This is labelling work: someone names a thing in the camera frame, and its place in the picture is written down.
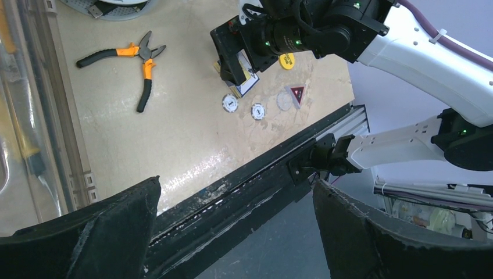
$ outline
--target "wooden table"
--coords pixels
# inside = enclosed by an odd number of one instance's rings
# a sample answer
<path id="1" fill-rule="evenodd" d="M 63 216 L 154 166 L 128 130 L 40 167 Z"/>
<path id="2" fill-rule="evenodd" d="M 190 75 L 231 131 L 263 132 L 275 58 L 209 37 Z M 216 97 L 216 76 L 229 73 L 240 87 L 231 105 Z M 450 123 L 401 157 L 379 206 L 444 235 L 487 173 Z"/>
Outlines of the wooden table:
<path id="1" fill-rule="evenodd" d="M 159 175 L 162 213 L 233 170 L 282 143 L 353 100 L 346 62 L 335 55 L 316 60 L 296 53 L 290 71 L 278 63 L 238 111 L 229 114 L 230 93 L 213 67 L 218 59 L 209 32 L 238 13 L 237 1 L 162 1 L 151 13 L 126 22 L 106 22 L 59 3 L 58 21 L 92 171 L 102 198 Z M 93 52 L 139 43 L 166 44 L 155 59 L 152 95 L 143 114 L 135 111 L 143 77 L 139 58 L 110 58 L 78 69 Z M 306 84 L 302 108 L 281 111 L 277 94 Z M 267 110 L 255 121 L 254 103 Z"/>

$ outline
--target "floor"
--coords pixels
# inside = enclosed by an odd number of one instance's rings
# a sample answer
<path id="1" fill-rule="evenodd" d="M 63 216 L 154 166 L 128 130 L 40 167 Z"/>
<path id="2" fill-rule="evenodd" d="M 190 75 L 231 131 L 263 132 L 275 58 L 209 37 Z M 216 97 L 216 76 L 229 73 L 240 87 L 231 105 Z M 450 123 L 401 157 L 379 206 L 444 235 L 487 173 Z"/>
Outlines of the floor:
<path id="1" fill-rule="evenodd" d="M 178 204 L 253 158 L 353 100 L 346 62 L 296 53 L 294 69 L 275 64 L 229 114 L 221 101 L 229 88 L 213 68 L 217 53 L 209 32 L 237 15 L 236 1 L 162 1 L 149 14 L 106 22 L 58 3 L 58 23 L 69 64 L 84 140 L 101 198 L 160 175 L 158 212 Z M 142 60 L 111 58 L 78 69 L 93 52 L 138 43 L 166 44 L 154 61 L 153 91 L 143 114 Z M 306 84 L 300 110 L 283 112 L 276 96 L 285 86 Z M 255 121 L 254 103 L 266 108 Z"/>
<path id="2" fill-rule="evenodd" d="M 309 193 L 253 232 L 197 279 L 330 278 Z"/>

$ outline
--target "yellow token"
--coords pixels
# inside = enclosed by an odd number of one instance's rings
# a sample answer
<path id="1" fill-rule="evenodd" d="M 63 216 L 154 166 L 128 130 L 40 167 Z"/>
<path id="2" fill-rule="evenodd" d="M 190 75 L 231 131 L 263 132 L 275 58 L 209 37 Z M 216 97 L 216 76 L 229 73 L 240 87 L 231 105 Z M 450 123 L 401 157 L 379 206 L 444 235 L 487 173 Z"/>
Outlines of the yellow token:
<path id="1" fill-rule="evenodd" d="M 279 56 L 281 67 L 285 70 L 291 70 L 294 67 L 295 59 L 292 53 L 287 53 Z"/>

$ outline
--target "black cable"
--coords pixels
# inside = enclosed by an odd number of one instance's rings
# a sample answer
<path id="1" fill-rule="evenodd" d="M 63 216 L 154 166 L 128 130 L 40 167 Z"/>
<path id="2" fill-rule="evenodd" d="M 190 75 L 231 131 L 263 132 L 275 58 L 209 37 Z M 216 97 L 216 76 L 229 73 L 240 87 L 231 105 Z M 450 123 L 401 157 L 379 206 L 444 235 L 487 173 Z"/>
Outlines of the black cable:
<path id="1" fill-rule="evenodd" d="M 310 181 L 310 179 L 308 179 L 308 183 L 310 184 L 310 186 L 313 185 L 313 183 L 315 183 L 315 180 L 317 180 L 318 178 L 320 178 L 320 172 L 319 171 L 316 171 L 311 176 L 313 176 L 313 179 L 311 181 Z"/>
<path id="2" fill-rule="evenodd" d="M 112 12 L 118 5 L 106 3 L 103 1 L 96 1 L 92 6 L 90 6 L 87 11 L 91 14 L 95 19 L 100 18 L 101 16 L 105 16 L 108 13 Z"/>
<path id="3" fill-rule="evenodd" d="M 457 208 L 456 209 L 456 208 L 452 208 L 450 206 L 441 206 L 441 205 L 434 205 L 432 203 L 421 202 L 420 200 L 413 199 L 413 198 L 401 198 L 400 196 L 391 195 L 391 194 L 385 195 L 385 196 L 388 196 L 389 198 L 399 199 L 401 201 L 405 201 L 405 202 L 409 202 L 409 203 L 414 203 L 414 204 L 417 204 L 417 205 L 427 205 L 427 206 L 432 206 L 432 207 L 436 207 L 436 208 L 448 209 L 448 210 L 453 210 L 453 211 L 457 211 L 457 212 L 469 214 L 469 216 L 471 216 L 471 218 L 475 219 L 475 221 L 478 224 L 478 226 L 479 226 L 480 229 L 482 229 L 487 234 L 493 234 L 493 231 L 491 231 L 490 229 L 488 229 L 488 227 L 486 227 L 486 225 L 484 223 L 482 223 L 481 221 L 477 220 L 472 215 L 472 213 L 490 213 L 490 212 L 471 211 L 469 209 L 460 209 L 460 208 Z"/>
<path id="4" fill-rule="evenodd" d="M 483 227 L 483 226 L 486 226 L 485 224 L 483 224 L 481 221 L 474 218 L 474 216 L 471 215 L 471 217 L 476 220 L 476 223 L 478 224 L 480 229 L 485 231 L 487 234 L 493 234 L 493 231 L 491 231 L 488 227 L 486 227 L 486 228 Z"/>
<path id="5" fill-rule="evenodd" d="M 308 24 L 301 18 L 301 4 L 303 3 L 303 1 L 304 0 L 296 0 L 292 5 L 292 11 L 296 22 L 305 32 L 310 35 L 321 33 L 319 30 L 313 28 L 310 24 Z"/>
<path id="6" fill-rule="evenodd" d="M 243 7 L 241 8 L 241 10 L 251 20 L 261 21 L 261 20 L 264 20 L 267 17 L 267 12 L 265 11 L 264 8 L 260 8 L 260 7 L 254 6 L 252 4 L 248 4 L 247 3 L 247 4 L 243 5 Z M 261 15 L 257 15 L 255 13 L 250 12 L 250 11 L 260 13 Z"/>
<path id="7" fill-rule="evenodd" d="M 147 3 L 149 3 L 149 1 L 136 4 L 133 8 L 136 12 L 140 12 L 143 8 L 145 8 L 145 5 L 147 5 Z"/>

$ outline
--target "triangular sticker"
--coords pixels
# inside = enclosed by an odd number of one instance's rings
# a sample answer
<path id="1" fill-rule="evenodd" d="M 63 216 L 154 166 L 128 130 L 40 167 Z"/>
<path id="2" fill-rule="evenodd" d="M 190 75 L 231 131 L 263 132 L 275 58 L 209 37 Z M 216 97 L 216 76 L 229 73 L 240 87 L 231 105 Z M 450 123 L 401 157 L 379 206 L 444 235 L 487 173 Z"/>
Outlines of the triangular sticker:
<path id="1" fill-rule="evenodd" d="M 305 87 L 291 87 L 291 92 L 294 95 L 294 98 L 301 105 L 301 100 L 303 100 L 303 93 L 305 92 Z"/>

